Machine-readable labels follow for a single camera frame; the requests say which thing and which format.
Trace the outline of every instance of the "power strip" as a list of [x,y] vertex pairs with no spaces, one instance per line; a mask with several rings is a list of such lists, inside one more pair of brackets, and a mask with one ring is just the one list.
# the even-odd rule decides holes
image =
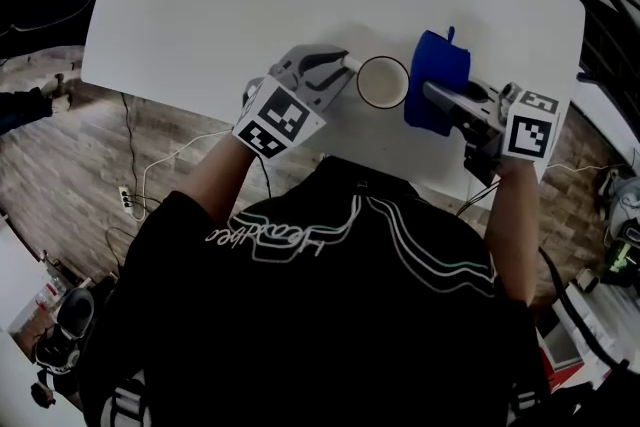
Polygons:
[[131,198],[131,192],[129,192],[129,187],[118,187],[118,192],[120,194],[120,200],[122,201],[122,208],[124,211],[127,214],[133,214],[133,200]]

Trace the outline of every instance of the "white cable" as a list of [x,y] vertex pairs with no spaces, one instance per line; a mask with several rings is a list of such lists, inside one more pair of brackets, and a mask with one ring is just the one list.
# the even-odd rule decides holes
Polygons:
[[204,139],[205,137],[213,137],[213,136],[216,136],[216,135],[226,134],[227,132],[231,132],[231,130],[232,129],[230,128],[228,130],[222,130],[221,132],[215,132],[213,134],[199,135],[195,139],[192,139],[187,144],[185,144],[182,148],[179,148],[176,151],[174,151],[168,157],[165,157],[163,159],[158,160],[157,162],[154,162],[153,164],[148,165],[146,167],[146,169],[144,170],[144,173],[142,173],[142,207],[143,207],[143,209],[142,209],[142,217],[138,219],[135,215],[133,215],[133,213],[131,213],[129,215],[131,217],[133,217],[138,222],[144,221],[144,218],[147,215],[147,197],[146,197],[146,194],[145,194],[145,188],[146,188],[146,184],[147,184],[147,171],[149,171],[149,169],[151,169],[153,166],[155,166],[157,164],[162,164],[163,162],[166,162],[167,160],[172,159],[178,153],[180,153],[182,150],[184,150],[185,148],[188,148],[189,146],[191,146],[193,143],[195,143],[199,139]]
[[552,166],[547,167],[547,169],[551,169],[552,167],[562,167],[567,171],[571,171],[572,173],[579,173],[580,171],[585,171],[586,169],[600,170],[600,169],[609,169],[610,167],[620,167],[620,166],[626,166],[626,164],[614,164],[613,166],[603,166],[603,167],[586,166],[586,167],[581,167],[580,169],[571,169],[570,167],[567,167],[564,164],[553,164]]

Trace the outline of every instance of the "black chair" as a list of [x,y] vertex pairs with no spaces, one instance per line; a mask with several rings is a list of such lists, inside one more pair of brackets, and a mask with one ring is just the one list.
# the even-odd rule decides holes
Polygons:
[[0,0],[0,58],[83,45],[95,0]]

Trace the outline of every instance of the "shoe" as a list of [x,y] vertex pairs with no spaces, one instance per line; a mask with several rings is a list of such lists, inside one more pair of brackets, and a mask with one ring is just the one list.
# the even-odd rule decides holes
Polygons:
[[59,112],[67,112],[71,108],[71,98],[69,95],[62,95],[58,98],[54,98],[51,102],[51,108],[54,114]]
[[619,171],[617,169],[603,169],[596,175],[595,188],[596,194],[600,197],[609,197],[609,187],[613,181],[618,177]]
[[51,98],[53,95],[56,94],[59,87],[60,87],[60,84],[58,82],[58,79],[53,79],[47,82],[44,86],[42,86],[40,93],[42,93],[42,96],[44,98]]

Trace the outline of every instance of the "hand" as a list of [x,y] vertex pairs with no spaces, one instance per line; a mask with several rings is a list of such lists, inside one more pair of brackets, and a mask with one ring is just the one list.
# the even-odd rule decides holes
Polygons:
[[258,86],[260,86],[263,80],[264,80],[264,77],[257,77],[255,79],[251,79],[247,83],[247,87],[245,88],[244,93],[242,94],[243,109],[244,109],[244,106],[247,104],[247,101],[249,100],[249,98],[251,98],[256,93]]
[[514,157],[504,157],[496,169],[496,173],[500,178],[505,178],[515,174],[521,175],[523,173],[530,173],[531,171],[535,173],[533,162]]

